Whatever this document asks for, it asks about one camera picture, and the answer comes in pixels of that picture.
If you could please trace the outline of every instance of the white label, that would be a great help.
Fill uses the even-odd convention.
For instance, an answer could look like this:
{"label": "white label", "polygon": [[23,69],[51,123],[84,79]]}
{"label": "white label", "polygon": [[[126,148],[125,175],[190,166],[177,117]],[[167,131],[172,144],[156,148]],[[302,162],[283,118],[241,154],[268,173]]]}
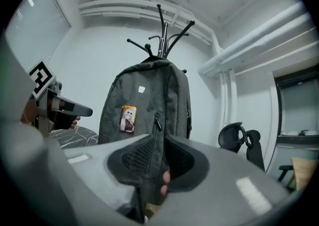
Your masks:
{"label": "white label", "polygon": [[261,216],[272,209],[272,205],[268,199],[257,189],[249,177],[237,179],[236,185],[250,208],[256,214]]}
{"label": "white label", "polygon": [[78,162],[85,161],[88,159],[89,159],[89,156],[87,156],[86,154],[82,154],[82,155],[77,156],[75,158],[68,159],[68,162],[69,162],[69,164],[74,164],[74,163],[78,163]]}
{"label": "white label", "polygon": [[139,86],[139,93],[144,93],[145,87]]}

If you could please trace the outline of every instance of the photo keychain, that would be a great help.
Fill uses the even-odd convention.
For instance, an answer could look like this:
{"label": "photo keychain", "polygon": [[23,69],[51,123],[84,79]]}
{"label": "photo keychain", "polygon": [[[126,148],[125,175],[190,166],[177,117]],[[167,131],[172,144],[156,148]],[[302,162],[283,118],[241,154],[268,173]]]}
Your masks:
{"label": "photo keychain", "polygon": [[120,130],[128,133],[133,133],[135,129],[136,107],[125,105],[122,107],[120,117]]}

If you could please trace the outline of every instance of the chair armrest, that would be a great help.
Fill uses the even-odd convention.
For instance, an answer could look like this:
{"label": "chair armrest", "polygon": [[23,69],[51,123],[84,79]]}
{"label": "chair armrest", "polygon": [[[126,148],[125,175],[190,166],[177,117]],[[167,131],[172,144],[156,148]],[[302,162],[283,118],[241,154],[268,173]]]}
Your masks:
{"label": "chair armrest", "polygon": [[284,166],[280,166],[279,167],[279,170],[292,170],[293,169],[293,166],[292,165],[284,165]]}

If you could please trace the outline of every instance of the hand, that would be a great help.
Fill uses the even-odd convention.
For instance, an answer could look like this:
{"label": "hand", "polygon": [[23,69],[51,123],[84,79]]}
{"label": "hand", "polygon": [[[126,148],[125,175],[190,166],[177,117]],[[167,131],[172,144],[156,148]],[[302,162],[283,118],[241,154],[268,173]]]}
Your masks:
{"label": "hand", "polygon": [[28,125],[34,125],[34,119],[37,116],[37,108],[35,100],[29,100],[25,105],[21,122]]}
{"label": "hand", "polygon": [[167,196],[167,184],[170,183],[170,173],[169,171],[166,171],[164,174],[163,174],[163,180],[164,180],[164,183],[166,185],[162,186],[162,188],[160,189],[160,193],[166,197]]}
{"label": "hand", "polygon": [[72,125],[70,126],[70,129],[74,129],[76,124],[78,124],[78,120],[80,120],[80,119],[81,119],[80,116],[76,117],[76,119],[72,122]]}

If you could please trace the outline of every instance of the backpack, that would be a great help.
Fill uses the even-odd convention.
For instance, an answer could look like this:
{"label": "backpack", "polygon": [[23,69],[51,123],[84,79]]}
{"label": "backpack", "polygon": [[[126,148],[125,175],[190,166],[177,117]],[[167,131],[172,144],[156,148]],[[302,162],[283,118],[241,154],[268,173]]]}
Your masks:
{"label": "backpack", "polygon": [[[169,170],[165,137],[189,138],[191,110],[185,73],[167,59],[156,58],[131,66],[115,78],[102,111],[98,144],[151,134],[147,145],[125,154],[124,163],[133,172],[141,163],[147,164],[140,172],[141,199],[161,205],[164,201],[160,194],[164,184],[162,176]],[[136,108],[134,131],[129,124],[131,132],[126,132],[126,128],[121,130],[125,106]]]}
{"label": "backpack", "polygon": [[[132,133],[120,130],[123,106],[136,107]],[[156,139],[166,135],[189,138],[190,131],[188,79],[172,62],[158,58],[116,76],[102,111],[98,144],[142,134],[156,135]]]}

